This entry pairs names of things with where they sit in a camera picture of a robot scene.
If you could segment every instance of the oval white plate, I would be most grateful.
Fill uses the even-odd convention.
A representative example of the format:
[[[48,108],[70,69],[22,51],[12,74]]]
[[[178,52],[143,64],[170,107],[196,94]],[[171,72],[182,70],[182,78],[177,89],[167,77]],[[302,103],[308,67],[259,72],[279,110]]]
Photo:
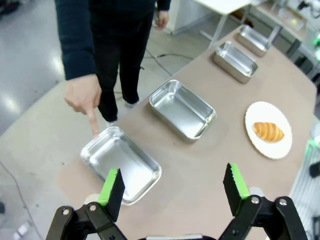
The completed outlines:
[[[253,129],[257,122],[276,124],[283,131],[284,138],[275,143],[262,140]],[[266,157],[281,159],[289,153],[292,145],[291,126],[285,115],[272,104],[265,101],[251,104],[245,113],[245,128],[252,144]]]

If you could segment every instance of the person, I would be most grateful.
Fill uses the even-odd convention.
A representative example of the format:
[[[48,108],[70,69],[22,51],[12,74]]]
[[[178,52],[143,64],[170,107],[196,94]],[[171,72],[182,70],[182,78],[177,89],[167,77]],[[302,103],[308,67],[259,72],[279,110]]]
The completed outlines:
[[[94,137],[99,134],[96,107],[108,123],[117,120],[118,67],[126,105],[139,101],[139,72],[156,2],[156,28],[163,30],[171,0],[55,0],[67,80],[64,98],[88,116]]]

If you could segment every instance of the croissant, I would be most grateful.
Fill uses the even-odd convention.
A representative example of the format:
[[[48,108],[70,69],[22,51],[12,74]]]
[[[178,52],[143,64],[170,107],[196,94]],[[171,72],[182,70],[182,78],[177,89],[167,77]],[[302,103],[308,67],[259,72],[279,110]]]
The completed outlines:
[[[255,134],[268,143],[276,143],[281,141],[285,134],[272,122],[255,122],[253,124]]]

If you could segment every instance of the dark sleeve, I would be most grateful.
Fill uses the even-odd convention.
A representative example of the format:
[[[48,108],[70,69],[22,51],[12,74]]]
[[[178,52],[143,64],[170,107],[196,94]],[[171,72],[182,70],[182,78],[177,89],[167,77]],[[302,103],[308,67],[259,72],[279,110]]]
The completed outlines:
[[[89,0],[55,0],[67,80],[96,73]]]
[[[158,0],[158,10],[159,11],[168,11],[170,9],[171,0]]]

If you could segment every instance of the metal tray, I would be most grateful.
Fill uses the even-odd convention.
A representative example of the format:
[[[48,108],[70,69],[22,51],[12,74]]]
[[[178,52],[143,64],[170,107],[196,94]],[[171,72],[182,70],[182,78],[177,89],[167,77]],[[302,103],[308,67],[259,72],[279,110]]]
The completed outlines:
[[[162,174],[161,166],[117,126],[88,143],[81,157],[103,181],[110,169],[121,170],[125,185],[122,204],[127,206],[140,200]]]
[[[162,120],[187,142],[199,139],[217,118],[216,111],[177,80],[170,80],[149,98]]]
[[[258,57],[263,57],[271,46],[268,38],[247,25],[240,28],[236,40]]]
[[[258,68],[254,60],[237,49],[230,41],[223,43],[215,50],[213,61],[243,84],[249,81]]]

